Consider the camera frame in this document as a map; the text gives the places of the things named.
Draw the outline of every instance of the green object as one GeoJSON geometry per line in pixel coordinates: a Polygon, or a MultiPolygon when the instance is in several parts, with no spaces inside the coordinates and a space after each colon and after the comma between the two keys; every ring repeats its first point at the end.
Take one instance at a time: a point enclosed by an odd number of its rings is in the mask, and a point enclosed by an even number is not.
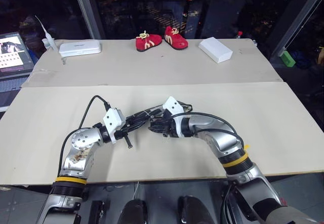
{"type": "Polygon", "coordinates": [[[288,51],[284,51],[282,56],[280,56],[284,64],[288,67],[293,67],[296,64],[296,61],[292,58],[292,56],[288,53],[288,51]]]}

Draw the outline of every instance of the black shoe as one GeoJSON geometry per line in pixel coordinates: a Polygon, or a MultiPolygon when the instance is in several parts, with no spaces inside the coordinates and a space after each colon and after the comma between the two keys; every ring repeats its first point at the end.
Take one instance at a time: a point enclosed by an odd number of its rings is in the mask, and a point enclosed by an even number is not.
{"type": "Polygon", "coordinates": [[[142,200],[131,200],[123,208],[117,224],[147,224],[147,207],[142,200]]]}
{"type": "Polygon", "coordinates": [[[184,196],[178,200],[180,223],[214,224],[205,205],[196,197],[184,196]]]}

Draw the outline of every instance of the laptop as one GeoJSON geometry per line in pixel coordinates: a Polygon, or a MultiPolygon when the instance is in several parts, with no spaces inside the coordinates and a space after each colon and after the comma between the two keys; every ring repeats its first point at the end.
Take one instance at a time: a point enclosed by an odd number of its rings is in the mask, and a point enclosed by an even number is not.
{"type": "Polygon", "coordinates": [[[0,112],[6,111],[33,68],[19,33],[0,34],[0,112]]]}

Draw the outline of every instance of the white table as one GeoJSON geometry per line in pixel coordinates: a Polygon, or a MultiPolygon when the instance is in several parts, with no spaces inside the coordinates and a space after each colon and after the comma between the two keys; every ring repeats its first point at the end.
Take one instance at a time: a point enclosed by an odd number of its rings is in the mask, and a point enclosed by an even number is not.
{"type": "MultiPolygon", "coordinates": [[[[163,103],[168,96],[228,120],[265,175],[324,170],[324,134],[284,82],[156,86],[26,87],[0,121],[0,185],[51,184],[65,136],[89,99],[99,94],[124,115],[163,103]]],[[[105,114],[95,101],[84,126],[105,114]]],[[[147,125],[95,154],[89,182],[225,177],[207,144],[169,139],[147,125]]]]}
{"type": "Polygon", "coordinates": [[[201,39],[188,41],[189,47],[183,51],[162,42],[140,53],[135,49],[134,39],[102,40],[101,53],[67,57],[65,65],[60,55],[50,49],[37,62],[23,87],[282,81],[250,39],[221,39],[233,55],[220,64],[198,48],[201,39]]]}

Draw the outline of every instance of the floor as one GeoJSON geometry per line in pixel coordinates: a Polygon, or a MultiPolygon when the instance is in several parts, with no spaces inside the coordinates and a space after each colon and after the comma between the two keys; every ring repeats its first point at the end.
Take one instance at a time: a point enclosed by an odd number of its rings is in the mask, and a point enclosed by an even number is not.
{"type": "MultiPolygon", "coordinates": [[[[317,221],[324,220],[324,174],[313,173],[287,177],[272,182],[280,197],[317,221]]],[[[81,205],[81,224],[89,221],[92,201],[105,202],[105,214],[100,224],[116,224],[124,205],[133,197],[145,200],[148,222],[151,224],[176,223],[177,201],[180,196],[193,195],[207,207],[215,224],[219,223],[222,181],[173,181],[92,185],[89,197],[81,205]]],[[[34,224],[46,199],[46,194],[26,189],[11,188],[0,191],[1,224],[34,224]]],[[[241,223],[249,223],[244,217],[241,223]]]]}

